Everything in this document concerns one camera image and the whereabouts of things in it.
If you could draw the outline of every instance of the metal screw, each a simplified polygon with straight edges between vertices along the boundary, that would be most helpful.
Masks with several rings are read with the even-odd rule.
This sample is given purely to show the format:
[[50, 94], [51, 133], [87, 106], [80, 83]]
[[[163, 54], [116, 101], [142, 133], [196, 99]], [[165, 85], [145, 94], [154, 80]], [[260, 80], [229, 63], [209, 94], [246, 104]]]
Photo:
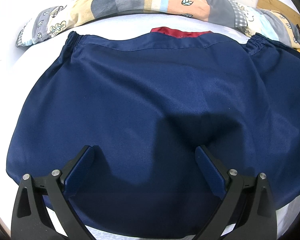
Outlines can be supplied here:
[[237, 176], [237, 175], [238, 175], [238, 172], [237, 172], [235, 169], [229, 170], [229, 173], [230, 173], [230, 175], [232, 175], [232, 176]]
[[52, 176], [58, 176], [60, 174], [59, 170], [54, 170], [51, 172]]
[[22, 178], [23, 178], [24, 180], [27, 180], [27, 179], [30, 178], [30, 174], [27, 173], [27, 174], [23, 175]]
[[267, 175], [266, 175], [266, 174], [264, 174], [263, 172], [262, 172], [262, 173], [260, 173], [260, 175], [259, 175], [259, 176], [260, 176], [260, 178], [261, 178], [261, 179], [266, 179], [266, 178], [267, 178]]

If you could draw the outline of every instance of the mattress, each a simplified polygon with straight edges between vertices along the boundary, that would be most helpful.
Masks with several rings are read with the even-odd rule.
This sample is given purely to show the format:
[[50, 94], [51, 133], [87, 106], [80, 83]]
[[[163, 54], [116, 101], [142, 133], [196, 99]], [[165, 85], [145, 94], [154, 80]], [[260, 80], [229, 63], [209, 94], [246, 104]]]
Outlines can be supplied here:
[[[69, 31], [35, 46], [16, 48], [19, 30], [40, 9], [64, 0], [0, 0], [0, 217], [10, 227], [12, 208], [18, 185], [6, 174], [5, 164], [9, 143], [23, 103], [41, 74], [58, 57]], [[237, 0], [256, 6], [257, 0]], [[295, 9], [291, 0], [281, 0]], [[188, 32], [213, 31], [227, 35], [239, 43], [247, 37], [230, 28], [167, 15], [127, 15], [113, 17], [76, 27], [79, 34], [95, 34], [107, 39], [125, 40], [150, 32], [152, 28], [167, 26]], [[300, 211], [300, 196], [277, 211], [278, 236], [282, 235]], [[53, 223], [63, 232], [55, 213], [49, 210]], [[136, 239], [118, 236], [89, 228], [98, 239]]]

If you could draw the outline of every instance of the navy blue shorts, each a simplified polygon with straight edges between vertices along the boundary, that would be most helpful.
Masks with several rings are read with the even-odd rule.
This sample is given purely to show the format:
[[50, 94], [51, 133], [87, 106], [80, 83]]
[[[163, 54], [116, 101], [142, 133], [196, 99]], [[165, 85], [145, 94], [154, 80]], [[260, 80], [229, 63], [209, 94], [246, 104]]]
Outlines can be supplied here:
[[7, 173], [17, 183], [46, 176], [91, 145], [94, 163], [70, 198], [82, 221], [182, 238], [220, 202], [194, 159], [201, 144], [242, 175], [266, 173], [277, 209], [297, 197], [300, 53], [259, 34], [242, 45], [216, 33], [111, 41], [71, 32], [24, 103]]

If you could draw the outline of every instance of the red fabric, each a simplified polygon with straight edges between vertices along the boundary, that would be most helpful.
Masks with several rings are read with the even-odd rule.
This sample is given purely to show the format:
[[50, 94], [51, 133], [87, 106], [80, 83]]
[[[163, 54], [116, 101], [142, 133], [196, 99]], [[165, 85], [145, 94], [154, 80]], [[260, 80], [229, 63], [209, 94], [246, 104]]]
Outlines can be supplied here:
[[153, 33], [153, 32], [163, 33], [163, 34], [175, 37], [175, 38], [185, 38], [185, 37], [196, 38], [205, 33], [212, 33], [211, 31], [201, 32], [201, 33], [197, 33], [197, 32], [196, 33], [195, 32], [188, 33], [188, 32], [183, 32], [183, 31], [179, 31], [179, 30], [175, 30], [175, 29], [170, 29], [168, 27], [153, 28], [151, 30], [151, 33]]

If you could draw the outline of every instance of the wooden board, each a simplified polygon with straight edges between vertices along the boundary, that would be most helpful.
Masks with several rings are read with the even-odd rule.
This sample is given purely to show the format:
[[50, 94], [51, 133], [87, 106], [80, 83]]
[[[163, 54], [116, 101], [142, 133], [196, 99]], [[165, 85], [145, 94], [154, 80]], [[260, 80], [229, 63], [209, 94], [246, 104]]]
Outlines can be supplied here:
[[278, 11], [285, 15], [293, 24], [300, 26], [300, 14], [279, 0], [258, 0], [257, 8]]

